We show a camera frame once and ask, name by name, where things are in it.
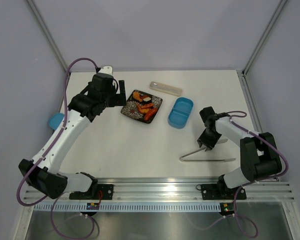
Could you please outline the red sausage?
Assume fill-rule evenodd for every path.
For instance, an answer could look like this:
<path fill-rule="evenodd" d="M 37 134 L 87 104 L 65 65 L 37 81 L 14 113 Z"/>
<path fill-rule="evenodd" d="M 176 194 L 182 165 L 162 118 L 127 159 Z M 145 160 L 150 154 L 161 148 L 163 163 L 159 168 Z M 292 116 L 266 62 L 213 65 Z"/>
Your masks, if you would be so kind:
<path fill-rule="evenodd" d="M 147 122 L 156 112 L 158 111 L 157 108 L 151 108 L 144 116 L 144 120 Z"/>

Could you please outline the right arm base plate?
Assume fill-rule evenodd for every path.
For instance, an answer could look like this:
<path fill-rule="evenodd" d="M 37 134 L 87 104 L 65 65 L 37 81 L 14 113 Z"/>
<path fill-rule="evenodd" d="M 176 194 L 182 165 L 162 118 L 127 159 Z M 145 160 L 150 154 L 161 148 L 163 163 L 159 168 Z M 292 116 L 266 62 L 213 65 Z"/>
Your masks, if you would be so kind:
<path fill-rule="evenodd" d="M 239 187 L 220 187 L 216 183 L 200 185 L 200 191 L 203 200 L 234 200 L 235 193 L 238 189 Z"/>

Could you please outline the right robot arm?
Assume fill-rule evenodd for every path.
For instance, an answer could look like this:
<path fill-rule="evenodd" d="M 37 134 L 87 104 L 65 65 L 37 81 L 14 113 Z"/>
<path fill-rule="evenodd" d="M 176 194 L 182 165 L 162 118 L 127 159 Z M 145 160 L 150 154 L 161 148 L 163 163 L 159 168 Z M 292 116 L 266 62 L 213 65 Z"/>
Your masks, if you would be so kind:
<path fill-rule="evenodd" d="M 199 115 L 205 129 L 197 139 L 198 145 L 212 150 L 224 136 L 239 147 L 240 162 L 237 169 L 219 176 L 216 183 L 200 185 L 203 200 L 234 200 L 235 197 L 245 200 L 245 191 L 240 187 L 282 171 L 274 136 L 269 132 L 249 131 L 234 122 L 234 117 L 246 117 L 245 112 L 216 113 L 209 106 L 203 108 Z"/>

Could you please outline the sushi piece with seaweed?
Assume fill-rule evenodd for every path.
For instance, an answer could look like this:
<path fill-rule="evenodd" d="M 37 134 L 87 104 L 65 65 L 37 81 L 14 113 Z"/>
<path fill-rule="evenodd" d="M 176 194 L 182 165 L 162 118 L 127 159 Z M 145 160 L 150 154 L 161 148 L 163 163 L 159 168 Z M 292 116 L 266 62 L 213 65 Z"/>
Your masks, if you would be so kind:
<path fill-rule="evenodd" d="M 152 102 L 152 98 L 147 96 L 145 98 L 142 99 L 142 102 L 145 104 L 151 103 Z"/>

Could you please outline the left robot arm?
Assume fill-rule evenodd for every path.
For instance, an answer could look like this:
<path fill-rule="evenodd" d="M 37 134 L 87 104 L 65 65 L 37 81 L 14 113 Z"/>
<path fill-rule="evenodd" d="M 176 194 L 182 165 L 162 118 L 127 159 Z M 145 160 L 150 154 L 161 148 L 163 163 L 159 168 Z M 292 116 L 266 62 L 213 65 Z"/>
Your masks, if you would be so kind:
<path fill-rule="evenodd" d="M 44 147 L 31 159 L 23 159 L 19 170 L 23 181 L 51 199 L 71 193 L 72 199 L 93 199 L 98 195 L 98 179 L 85 172 L 61 173 L 67 153 L 81 133 L 106 108 L 127 103 L 124 80 L 96 73 L 70 103 L 64 117 Z"/>

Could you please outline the metal tongs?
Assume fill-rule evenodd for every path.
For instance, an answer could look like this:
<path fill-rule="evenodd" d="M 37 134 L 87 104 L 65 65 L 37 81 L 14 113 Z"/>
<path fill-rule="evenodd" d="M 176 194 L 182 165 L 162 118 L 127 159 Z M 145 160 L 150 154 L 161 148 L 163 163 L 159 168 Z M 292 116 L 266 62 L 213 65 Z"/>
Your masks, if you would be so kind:
<path fill-rule="evenodd" d="M 179 160 L 183 163 L 228 163 L 234 162 L 238 159 L 235 156 L 226 156 L 225 154 L 216 153 L 215 150 L 217 146 L 221 144 L 225 144 L 228 141 L 227 138 L 222 138 L 218 140 L 215 148 L 211 149 L 210 151 L 205 151 L 206 147 L 200 147 L 199 149 L 192 151 L 190 153 L 186 153 L 182 155 Z"/>

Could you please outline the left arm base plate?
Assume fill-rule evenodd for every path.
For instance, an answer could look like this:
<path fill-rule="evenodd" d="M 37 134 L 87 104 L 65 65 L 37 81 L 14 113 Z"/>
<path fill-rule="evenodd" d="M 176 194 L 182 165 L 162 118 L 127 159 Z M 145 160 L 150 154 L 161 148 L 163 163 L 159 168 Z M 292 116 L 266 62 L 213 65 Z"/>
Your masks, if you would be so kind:
<path fill-rule="evenodd" d="M 86 192 L 75 191 L 69 194 L 70 200 L 112 200 L 114 194 L 113 184 L 97 183 Z"/>

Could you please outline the blue lunch box lid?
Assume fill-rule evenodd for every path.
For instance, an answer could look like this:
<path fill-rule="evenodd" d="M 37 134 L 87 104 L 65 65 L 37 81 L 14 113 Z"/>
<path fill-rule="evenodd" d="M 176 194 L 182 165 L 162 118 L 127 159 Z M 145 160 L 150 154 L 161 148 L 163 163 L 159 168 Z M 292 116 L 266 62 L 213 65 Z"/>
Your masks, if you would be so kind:
<path fill-rule="evenodd" d="M 64 119 L 64 114 L 63 113 L 56 113 L 54 114 L 49 120 L 48 120 L 48 126 L 52 129 L 52 130 L 56 130 L 59 125 L 61 124 L 61 122 Z"/>

